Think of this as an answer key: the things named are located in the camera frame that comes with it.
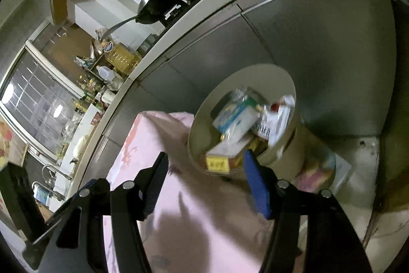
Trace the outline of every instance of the screw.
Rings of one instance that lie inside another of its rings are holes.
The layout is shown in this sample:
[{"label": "screw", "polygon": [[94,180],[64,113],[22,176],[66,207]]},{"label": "screw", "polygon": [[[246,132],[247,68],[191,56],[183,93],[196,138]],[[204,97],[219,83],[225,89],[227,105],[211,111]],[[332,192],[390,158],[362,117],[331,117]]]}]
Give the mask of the screw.
[{"label": "screw", "polygon": [[324,198],[331,198],[332,197],[332,192],[328,189],[324,189],[320,191],[321,196]]},{"label": "screw", "polygon": [[125,190],[130,190],[131,188],[133,188],[135,186],[135,183],[131,180],[126,181],[125,183],[122,184],[122,187]]},{"label": "screw", "polygon": [[285,190],[285,189],[287,189],[287,188],[290,186],[290,183],[287,182],[286,180],[279,180],[279,181],[277,182],[277,185],[278,185],[278,187],[279,187],[280,189]]},{"label": "screw", "polygon": [[89,191],[89,189],[83,189],[79,192],[79,196],[82,198],[87,197],[91,192]]}]

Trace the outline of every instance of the pan handle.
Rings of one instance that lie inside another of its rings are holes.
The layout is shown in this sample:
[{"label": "pan handle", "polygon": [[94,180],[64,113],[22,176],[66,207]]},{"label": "pan handle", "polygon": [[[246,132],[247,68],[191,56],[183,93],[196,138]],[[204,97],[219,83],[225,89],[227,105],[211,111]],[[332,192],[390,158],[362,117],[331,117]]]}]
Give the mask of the pan handle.
[{"label": "pan handle", "polygon": [[132,21],[132,20],[135,20],[135,19],[138,19],[138,15],[136,15],[136,16],[134,16],[134,17],[131,17],[131,18],[129,18],[129,19],[126,19],[126,20],[124,20],[124,21],[121,21],[120,23],[118,23],[118,24],[112,26],[112,27],[109,28],[105,33],[103,33],[103,35],[101,36],[100,42],[101,42],[103,39],[106,39],[108,35],[110,35],[110,34],[113,33],[114,31],[116,31],[119,27],[121,27],[121,26],[123,26],[124,24],[126,24],[127,22]]}]

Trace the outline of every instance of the kitchen utensil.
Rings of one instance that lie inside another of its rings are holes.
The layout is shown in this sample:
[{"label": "kitchen utensil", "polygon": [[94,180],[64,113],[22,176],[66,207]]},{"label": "kitchen utensil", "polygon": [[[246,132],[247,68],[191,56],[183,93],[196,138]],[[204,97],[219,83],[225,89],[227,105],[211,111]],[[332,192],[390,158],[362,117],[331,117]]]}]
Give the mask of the kitchen utensil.
[{"label": "kitchen utensil", "polygon": [[148,50],[152,47],[155,41],[158,39],[156,34],[149,34],[149,36],[142,42],[142,44],[138,48],[138,52],[144,56],[148,52]]},{"label": "kitchen utensil", "polygon": [[107,89],[105,93],[101,97],[101,101],[106,104],[111,104],[116,97],[116,94],[112,92],[110,89]]},{"label": "kitchen utensil", "polygon": [[165,26],[165,14],[178,3],[181,5],[183,4],[181,0],[141,0],[138,6],[138,14],[136,16],[112,26],[101,36],[100,40],[102,41],[119,27],[132,20],[144,25],[150,25],[160,21]]}]

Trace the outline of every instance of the snack package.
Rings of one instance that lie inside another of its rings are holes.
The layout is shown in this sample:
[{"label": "snack package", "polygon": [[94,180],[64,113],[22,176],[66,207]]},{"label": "snack package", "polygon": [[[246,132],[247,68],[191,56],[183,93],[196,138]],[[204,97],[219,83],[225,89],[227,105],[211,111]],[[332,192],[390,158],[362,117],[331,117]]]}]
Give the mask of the snack package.
[{"label": "snack package", "polygon": [[95,62],[95,59],[92,58],[87,58],[87,57],[81,57],[81,56],[75,56],[74,57],[74,63],[81,67],[87,67],[90,68]]},{"label": "snack package", "polygon": [[248,93],[247,89],[234,91],[213,122],[227,143],[238,143],[260,117],[257,101]]},{"label": "snack package", "polygon": [[258,105],[260,118],[253,127],[253,133],[268,141],[270,147],[274,146],[285,132],[294,106],[295,100],[291,95],[283,96],[272,105]]},{"label": "snack package", "polygon": [[222,141],[206,153],[206,165],[209,171],[228,173],[243,165],[243,153],[247,149],[253,152],[258,148],[260,139],[247,134],[237,143]]}]

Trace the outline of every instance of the pink cloth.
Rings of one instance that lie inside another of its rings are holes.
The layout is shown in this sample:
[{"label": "pink cloth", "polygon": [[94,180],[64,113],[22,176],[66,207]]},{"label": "pink cloth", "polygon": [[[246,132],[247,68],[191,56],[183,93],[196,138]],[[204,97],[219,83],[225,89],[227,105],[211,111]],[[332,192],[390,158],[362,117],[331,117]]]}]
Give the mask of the pink cloth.
[{"label": "pink cloth", "polygon": [[[226,182],[197,170],[189,160],[188,113],[142,112],[135,119],[109,174],[111,189],[169,155],[155,211],[138,223],[146,255],[156,273],[256,273],[272,222],[255,209],[247,182]],[[108,269],[118,272],[110,217],[104,217]]]}]

